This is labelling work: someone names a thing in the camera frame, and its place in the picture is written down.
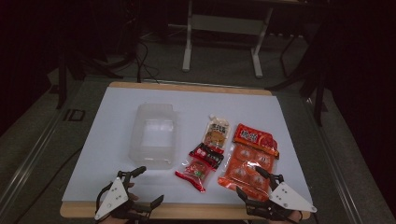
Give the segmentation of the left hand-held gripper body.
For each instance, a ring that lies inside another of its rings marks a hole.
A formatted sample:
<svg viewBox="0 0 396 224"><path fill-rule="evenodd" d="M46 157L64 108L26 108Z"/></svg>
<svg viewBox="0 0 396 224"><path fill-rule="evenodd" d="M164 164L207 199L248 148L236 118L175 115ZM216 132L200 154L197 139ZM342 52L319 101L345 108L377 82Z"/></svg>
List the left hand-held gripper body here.
<svg viewBox="0 0 396 224"><path fill-rule="evenodd" d="M126 173L127 172L118 171L115 180L104 187L98 194L96 199L96 211L94 215L94 219L96 221L102 221L115 208L125 202L128 202L126 187L129 183L131 183L132 178L126 178ZM134 210L134 212L131 214L131 219L133 221L149 220L149 216L152 212L150 206L137 204L133 201L132 209Z"/></svg>

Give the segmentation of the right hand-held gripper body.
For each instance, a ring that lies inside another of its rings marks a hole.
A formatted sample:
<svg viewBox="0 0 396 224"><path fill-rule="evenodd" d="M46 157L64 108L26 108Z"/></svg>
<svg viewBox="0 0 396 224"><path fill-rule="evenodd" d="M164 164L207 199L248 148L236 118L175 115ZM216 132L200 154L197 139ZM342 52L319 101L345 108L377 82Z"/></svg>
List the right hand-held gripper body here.
<svg viewBox="0 0 396 224"><path fill-rule="evenodd" d="M246 198L246 211L250 216L263 217L272 221L292 222L293 212L315 214L317 208L290 187L282 175L265 175L270 182L270 193L264 202Z"/></svg>

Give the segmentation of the orange snack bag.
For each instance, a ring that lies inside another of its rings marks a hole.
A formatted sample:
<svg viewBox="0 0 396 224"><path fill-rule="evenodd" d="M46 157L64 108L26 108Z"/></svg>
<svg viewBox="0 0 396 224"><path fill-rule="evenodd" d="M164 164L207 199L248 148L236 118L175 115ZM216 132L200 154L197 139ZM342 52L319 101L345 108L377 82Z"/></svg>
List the orange snack bag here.
<svg viewBox="0 0 396 224"><path fill-rule="evenodd" d="M278 159L277 141L270 133L240 123L233 135L231 156L218 184L231 190L240 188L250 199L266 201L269 179L260 175L256 167L271 173Z"/></svg>

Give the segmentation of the clear plastic container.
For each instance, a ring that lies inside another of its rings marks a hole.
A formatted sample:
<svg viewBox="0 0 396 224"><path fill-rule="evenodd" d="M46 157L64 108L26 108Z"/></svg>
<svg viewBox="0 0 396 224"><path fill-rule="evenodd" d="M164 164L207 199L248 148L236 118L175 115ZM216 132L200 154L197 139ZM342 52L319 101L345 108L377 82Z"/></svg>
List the clear plastic container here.
<svg viewBox="0 0 396 224"><path fill-rule="evenodd" d="M177 113L169 104L142 104L132 128L129 158L135 166L169 170L176 156Z"/></svg>

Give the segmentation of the red and black snack packet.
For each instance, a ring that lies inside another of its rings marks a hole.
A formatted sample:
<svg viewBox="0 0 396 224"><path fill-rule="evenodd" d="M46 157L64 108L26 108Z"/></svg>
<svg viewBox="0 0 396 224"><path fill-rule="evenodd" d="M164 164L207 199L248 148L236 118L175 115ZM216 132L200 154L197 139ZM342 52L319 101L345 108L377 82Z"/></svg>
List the red and black snack packet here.
<svg viewBox="0 0 396 224"><path fill-rule="evenodd" d="M191 183L198 191L205 192L205 182L215 173L224 160L223 150L199 144L189 152L189 157L175 171L175 175Z"/></svg>

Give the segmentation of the beige sauce pouch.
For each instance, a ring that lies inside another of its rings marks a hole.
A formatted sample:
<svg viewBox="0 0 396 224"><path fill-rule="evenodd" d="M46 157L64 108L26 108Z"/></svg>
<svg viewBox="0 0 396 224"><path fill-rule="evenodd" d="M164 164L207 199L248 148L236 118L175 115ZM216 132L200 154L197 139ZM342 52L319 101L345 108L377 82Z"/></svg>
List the beige sauce pouch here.
<svg viewBox="0 0 396 224"><path fill-rule="evenodd" d="M227 119L209 116L203 143L209 147L223 148L228 139L230 123Z"/></svg>

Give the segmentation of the person's left hand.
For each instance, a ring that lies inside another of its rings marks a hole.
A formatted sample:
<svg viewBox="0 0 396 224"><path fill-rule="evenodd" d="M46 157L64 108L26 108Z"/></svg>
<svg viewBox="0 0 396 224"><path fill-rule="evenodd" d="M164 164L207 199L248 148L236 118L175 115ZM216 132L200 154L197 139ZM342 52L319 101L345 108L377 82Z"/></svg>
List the person's left hand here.
<svg viewBox="0 0 396 224"><path fill-rule="evenodd" d="M111 211L109 215L102 220L103 224L134 224L134 221L131 219L131 214L134 212L132 209L132 202L136 201L138 197L129 191L129 188L133 186L134 183L129 183L126 187L128 202L121 204Z"/></svg>

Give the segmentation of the person's right hand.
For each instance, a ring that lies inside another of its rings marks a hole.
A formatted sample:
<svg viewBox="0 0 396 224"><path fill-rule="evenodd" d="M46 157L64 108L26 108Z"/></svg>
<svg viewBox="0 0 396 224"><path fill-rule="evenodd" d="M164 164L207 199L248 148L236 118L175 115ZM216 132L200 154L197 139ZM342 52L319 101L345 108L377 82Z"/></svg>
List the person's right hand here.
<svg viewBox="0 0 396 224"><path fill-rule="evenodd" d="M287 218L283 220L269 220L269 224L298 224L303 215L299 211L293 211Z"/></svg>

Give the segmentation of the white table mat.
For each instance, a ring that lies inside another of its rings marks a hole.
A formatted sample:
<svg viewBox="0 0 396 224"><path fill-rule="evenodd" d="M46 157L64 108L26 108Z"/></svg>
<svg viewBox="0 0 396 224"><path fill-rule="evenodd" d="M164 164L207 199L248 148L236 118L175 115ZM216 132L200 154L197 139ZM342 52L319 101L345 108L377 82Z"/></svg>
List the white table mat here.
<svg viewBox="0 0 396 224"><path fill-rule="evenodd" d="M118 171L134 169L128 153L136 110L154 103L169 104L177 112L175 166L202 141L209 117L214 115L227 119L232 127L242 123L270 133L280 153L275 172L306 200L311 199L284 119L286 113L275 96L109 87L65 190L65 202L94 201Z"/></svg>

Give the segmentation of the black metal stand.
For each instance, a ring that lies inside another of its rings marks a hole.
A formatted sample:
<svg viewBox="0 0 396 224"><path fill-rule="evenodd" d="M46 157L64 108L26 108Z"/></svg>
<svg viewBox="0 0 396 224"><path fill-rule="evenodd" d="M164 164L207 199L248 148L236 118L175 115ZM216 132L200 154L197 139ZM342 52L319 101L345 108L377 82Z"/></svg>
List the black metal stand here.
<svg viewBox="0 0 396 224"><path fill-rule="evenodd" d="M77 50L60 50L58 53L58 105L60 109L66 102L67 99L67 72L70 72L72 77L77 80L82 80L85 77L83 65L96 70L99 74L110 78L121 78L112 72L112 69L122 67L128 63L128 58L111 64L101 64L96 62L94 59L84 55L82 52Z"/></svg>
<svg viewBox="0 0 396 224"><path fill-rule="evenodd" d="M322 42L323 38L320 32L316 31L314 35L311 35L302 59L291 71L289 77L283 82L266 87L268 91L280 91L302 81L303 84L299 89L299 94L306 99L314 94L313 116L314 121L319 127L322 126L321 111L323 107L325 77L328 72L325 57L320 49Z"/></svg>

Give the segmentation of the aluminium rail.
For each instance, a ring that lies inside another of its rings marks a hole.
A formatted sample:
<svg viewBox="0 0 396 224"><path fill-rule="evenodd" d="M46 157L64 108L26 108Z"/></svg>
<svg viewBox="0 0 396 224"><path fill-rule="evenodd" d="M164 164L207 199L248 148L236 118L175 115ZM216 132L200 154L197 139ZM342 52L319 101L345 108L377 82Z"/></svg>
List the aluminium rail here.
<svg viewBox="0 0 396 224"><path fill-rule="evenodd" d="M347 187L347 183L344 179L342 171L339 167L339 164L333 154L332 146L329 142L329 139L324 132L322 127L319 127L314 115L314 104L310 98L303 99L304 106L307 109L309 117L313 121L314 129L317 132L319 142L322 146L324 158L329 169L330 175L332 177L332 182L337 190L338 198L342 202L343 208L346 212L346 215L349 220L349 224L362 224L362 219L360 213L357 210L356 204L350 194L350 191Z"/></svg>
<svg viewBox="0 0 396 224"><path fill-rule="evenodd" d="M10 206L15 201L24 183L29 178L30 173L33 171L37 160L40 158L44 149L47 147L53 133L64 115L63 109L56 109L54 115L49 120L42 134L39 135L34 146L30 149L27 157L23 160L17 171L12 176L10 182L7 184L6 189L0 195L0 219L3 218Z"/></svg>

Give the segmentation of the white metal stand frame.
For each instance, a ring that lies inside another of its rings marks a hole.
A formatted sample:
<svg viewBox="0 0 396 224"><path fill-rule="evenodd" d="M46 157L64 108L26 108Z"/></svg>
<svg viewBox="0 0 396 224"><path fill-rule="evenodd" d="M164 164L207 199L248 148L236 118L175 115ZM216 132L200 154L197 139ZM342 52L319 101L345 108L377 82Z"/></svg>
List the white metal stand frame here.
<svg viewBox="0 0 396 224"><path fill-rule="evenodd" d="M250 49L251 60L256 78L262 78L262 66L259 53L261 51L262 42L266 35L270 19L273 14L273 8L269 7L264 13L263 20L248 20L227 18L211 15L194 14L192 12L193 0L189 0L188 16L187 16L187 37L184 50L182 71L189 72L191 69L191 34L193 30L221 32L239 35L255 35L257 36L256 45Z"/></svg>

